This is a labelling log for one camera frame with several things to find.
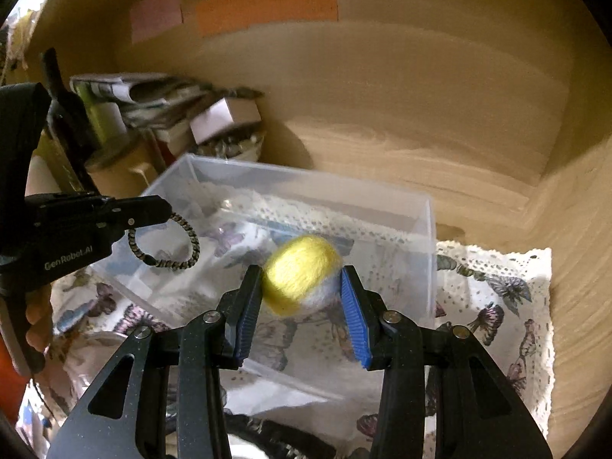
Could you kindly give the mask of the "yellow white felt ball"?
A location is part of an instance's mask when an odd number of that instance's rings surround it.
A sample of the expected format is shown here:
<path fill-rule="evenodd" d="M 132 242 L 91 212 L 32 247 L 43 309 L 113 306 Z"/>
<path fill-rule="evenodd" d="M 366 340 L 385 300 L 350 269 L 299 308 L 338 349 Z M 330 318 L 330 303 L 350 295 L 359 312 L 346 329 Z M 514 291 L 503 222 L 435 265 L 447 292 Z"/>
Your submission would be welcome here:
<path fill-rule="evenodd" d="M 276 315 L 326 309 L 337 301 L 343 260 L 324 237 L 303 234 L 277 249 L 262 271 L 262 297 Z"/>

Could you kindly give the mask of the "pink sticky note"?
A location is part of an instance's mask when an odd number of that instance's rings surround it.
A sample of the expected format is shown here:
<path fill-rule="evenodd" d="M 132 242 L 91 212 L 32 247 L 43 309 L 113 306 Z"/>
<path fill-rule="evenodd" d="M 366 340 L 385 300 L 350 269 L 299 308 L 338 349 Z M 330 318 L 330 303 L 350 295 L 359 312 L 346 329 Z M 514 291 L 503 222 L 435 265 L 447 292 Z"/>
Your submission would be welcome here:
<path fill-rule="evenodd" d="M 182 25 L 182 0 L 140 0 L 130 9 L 133 44 Z"/>

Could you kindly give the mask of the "clear plastic storage box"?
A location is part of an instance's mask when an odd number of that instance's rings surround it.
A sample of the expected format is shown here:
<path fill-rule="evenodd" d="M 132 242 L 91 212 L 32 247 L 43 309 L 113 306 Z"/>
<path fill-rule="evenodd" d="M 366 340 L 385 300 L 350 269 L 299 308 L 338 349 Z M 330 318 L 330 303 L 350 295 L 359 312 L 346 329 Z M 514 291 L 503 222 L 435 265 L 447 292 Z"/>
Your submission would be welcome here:
<path fill-rule="evenodd" d="M 246 368 L 300 390 L 367 403 L 383 376 L 354 356 L 336 291 L 341 266 L 386 306 L 434 319 L 430 197 L 315 171 L 185 155 L 150 187 L 177 221 L 124 239 L 95 271 L 168 326 L 236 289 L 251 265 L 303 272 L 317 291 L 295 311 L 263 306 Z"/>

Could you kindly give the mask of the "butterfly lace tablecloth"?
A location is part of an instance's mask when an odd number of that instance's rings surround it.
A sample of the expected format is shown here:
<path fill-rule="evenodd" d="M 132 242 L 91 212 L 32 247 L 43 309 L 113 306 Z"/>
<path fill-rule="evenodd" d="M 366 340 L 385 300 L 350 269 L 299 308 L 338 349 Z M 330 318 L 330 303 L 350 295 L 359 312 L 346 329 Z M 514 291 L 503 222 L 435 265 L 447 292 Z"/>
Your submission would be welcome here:
<path fill-rule="evenodd" d="M 501 254 L 442 241 L 437 269 L 437 328 L 463 324 L 474 333 L 539 430 L 547 432 L 554 386 L 548 305 L 551 251 Z M 16 430 L 37 457 L 47 455 L 77 399 L 124 338 L 140 326 L 164 329 L 162 321 L 87 270 L 62 280 L 57 295 L 51 372 L 27 384 L 16 419 Z M 312 356 L 318 369 L 359 374 L 335 311 L 265 319 L 258 326 L 252 353 L 278 371 L 287 371 L 304 353 Z M 313 433 L 343 457 L 359 456 L 373 441 L 378 421 L 373 401 L 321 398 L 246 371 L 225 375 L 222 383 L 231 425 L 239 431 L 289 425 Z"/>

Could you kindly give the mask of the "beige mug with lid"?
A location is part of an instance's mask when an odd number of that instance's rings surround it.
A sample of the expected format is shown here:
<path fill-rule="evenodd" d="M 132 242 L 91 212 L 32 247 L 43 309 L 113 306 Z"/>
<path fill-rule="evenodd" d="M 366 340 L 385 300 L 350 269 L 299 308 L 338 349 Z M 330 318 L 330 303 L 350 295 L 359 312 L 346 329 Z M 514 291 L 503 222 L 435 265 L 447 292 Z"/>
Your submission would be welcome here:
<path fill-rule="evenodd" d="M 102 195 L 141 195 L 159 176 L 147 142 L 139 133 L 110 139 L 87 161 L 85 169 Z"/>

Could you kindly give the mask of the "stack of newspapers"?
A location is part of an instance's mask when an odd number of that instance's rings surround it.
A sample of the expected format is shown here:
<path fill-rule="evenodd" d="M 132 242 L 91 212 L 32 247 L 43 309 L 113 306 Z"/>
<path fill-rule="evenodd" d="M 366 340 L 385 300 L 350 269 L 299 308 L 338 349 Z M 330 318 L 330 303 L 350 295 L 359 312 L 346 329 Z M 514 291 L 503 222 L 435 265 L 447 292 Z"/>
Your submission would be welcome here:
<path fill-rule="evenodd" d="M 169 129 L 215 93 L 210 83 L 167 73 L 77 75 L 70 78 L 70 89 L 83 102 L 102 144 L 129 129 Z"/>

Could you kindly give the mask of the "white small card box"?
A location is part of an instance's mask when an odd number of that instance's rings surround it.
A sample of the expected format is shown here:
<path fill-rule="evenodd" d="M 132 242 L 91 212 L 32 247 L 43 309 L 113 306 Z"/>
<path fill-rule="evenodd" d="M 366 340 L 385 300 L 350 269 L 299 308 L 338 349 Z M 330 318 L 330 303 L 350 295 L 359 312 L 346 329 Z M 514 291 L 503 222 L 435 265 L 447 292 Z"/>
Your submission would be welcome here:
<path fill-rule="evenodd" d="M 254 123 L 261 117 L 256 102 L 246 98 L 221 98 L 190 120 L 194 141 L 202 144 L 220 135 Z"/>

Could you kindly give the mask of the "orange sticky note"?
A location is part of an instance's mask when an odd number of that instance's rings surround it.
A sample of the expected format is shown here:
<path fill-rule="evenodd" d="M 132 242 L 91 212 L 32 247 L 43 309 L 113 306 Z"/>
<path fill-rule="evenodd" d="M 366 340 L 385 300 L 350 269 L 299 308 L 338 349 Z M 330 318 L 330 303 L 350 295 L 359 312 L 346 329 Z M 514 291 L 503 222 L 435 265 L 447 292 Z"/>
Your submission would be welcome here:
<path fill-rule="evenodd" d="M 336 21 L 337 0 L 200 0 L 196 17 L 202 36 L 284 22 Z"/>

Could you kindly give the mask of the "dark wine bottle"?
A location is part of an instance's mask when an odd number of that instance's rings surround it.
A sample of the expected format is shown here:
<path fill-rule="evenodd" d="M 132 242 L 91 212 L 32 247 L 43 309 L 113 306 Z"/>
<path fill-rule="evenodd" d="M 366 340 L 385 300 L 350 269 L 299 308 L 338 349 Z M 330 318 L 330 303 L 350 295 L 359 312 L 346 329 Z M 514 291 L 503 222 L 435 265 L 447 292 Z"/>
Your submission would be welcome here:
<path fill-rule="evenodd" d="M 41 54 L 51 105 L 48 124 L 61 145 L 85 192 L 99 194 L 99 190 L 86 170 L 86 164 L 99 149 L 85 106 L 77 93 L 63 84 L 57 53 L 48 48 Z"/>

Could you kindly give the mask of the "white bowl of trinkets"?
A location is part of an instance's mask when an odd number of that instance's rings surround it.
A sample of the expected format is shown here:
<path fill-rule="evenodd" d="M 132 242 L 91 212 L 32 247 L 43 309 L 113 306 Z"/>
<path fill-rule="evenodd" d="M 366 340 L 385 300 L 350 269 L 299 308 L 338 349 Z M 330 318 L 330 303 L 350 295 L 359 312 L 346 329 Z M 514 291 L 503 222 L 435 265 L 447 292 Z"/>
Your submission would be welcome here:
<path fill-rule="evenodd" d="M 235 130 L 207 140 L 193 149 L 196 155 L 224 161 L 257 162 L 265 141 L 264 130 Z"/>

